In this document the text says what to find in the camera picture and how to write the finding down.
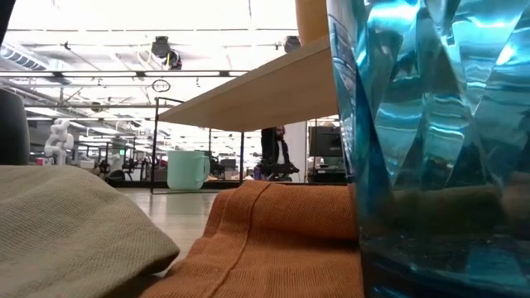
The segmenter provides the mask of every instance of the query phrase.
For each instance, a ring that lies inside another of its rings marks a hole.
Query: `white figure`
[[[79,160],[80,161],[93,161],[86,155],[86,153],[81,154],[81,156],[79,157]]]
[[[46,140],[44,145],[44,154],[52,156],[57,154],[57,165],[63,166],[66,163],[66,149],[74,147],[74,137],[68,133],[68,126],[70,121],[57,119],[50,127],[50,137]]]
[[[108,163],[110,165],[109,171],[122,170],[122,156],[119,153],[112,154],[108,157]]]

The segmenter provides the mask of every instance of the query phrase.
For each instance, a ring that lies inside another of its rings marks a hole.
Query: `computer screen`
[[[220,164],[221,164],[222,166],[224,166],[225,168],[227,168],[227,169],[233,169],[233,170],[236,169],[236,166],[235,166],[236,161],[235,161],[235,159],[225,159],[225,160],[221,160]]]
[[[309,138],[310,156],[342,156],[340,127],[309,127]]]

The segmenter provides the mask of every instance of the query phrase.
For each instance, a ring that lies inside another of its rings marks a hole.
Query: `ceiling light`
[[[157,146],[157,148],[159,150],[162,150],[162,151],[172,151],[172,150],[175,150],[175,148],[173,146]]]
[[[73,127],[78,127],[78,128],[86,128],[85,125],[81,125],[81,124],[75,123],[75,122],[70,122],[70,125],[73,126]]]
[[[50,78],[54,74],[51,71],[0,71],[3,78]]]
[[[246,73],[246,71],[236,70],[220,70],[220,71],[146,71],[148,77],[158,78],[178,78],[178,77],[193,77],[193,78],[208,78],[208,77],[235,77]]]
[[[134,71],[63,71],[65,78],[125,78],[136,77]]]
[[[39,118],[39,117],[30,117],[27,121],[50,121],[51,118]]]
[[[105,121],[142,121],[145,118],[104,118]]]
[[[114,130],[112,128],[106,128],[106,127],[91,127],[90,129],[96,132],[107,133],[107,134],[119,134],[120,133],[117,130]]]
[[[151,145],[151,144],[152,144],[152,141],[149,141],[149,140],[136,140],[136,143],[137,143],[137,144]]]
[[[136,151],[141,151],[141,152],[149,152],[150,149],[147,148],[147,147],[136,147],[135,148]]]
[[[86,138],[86,137],[80,137],[80,142],[94,142],[94,143],[105,143],[105,142],[111,142],[112,140],[109,138]]]
[[[46,116],[64,116],[63,113],[59,113],[50,108],[26,108],[26,111]]]
[[[105,147],[106,144],[104,142],[81,142],[83,146],[91,146],[91,147]]]
[[[98,121],[99,118],[61,118],[62,120],[76,120],[76,121]]]

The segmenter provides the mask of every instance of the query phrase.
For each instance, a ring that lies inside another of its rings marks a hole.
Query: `orange cloth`
[[[363,297],[351,205],[345,186],[221,192],[203,237],[142,297]]]

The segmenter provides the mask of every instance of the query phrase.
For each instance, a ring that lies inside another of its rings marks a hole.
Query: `yellow cylinder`
[[[327,36],[329,32],[325,0],[296,0],[296,23],[302,45]]]

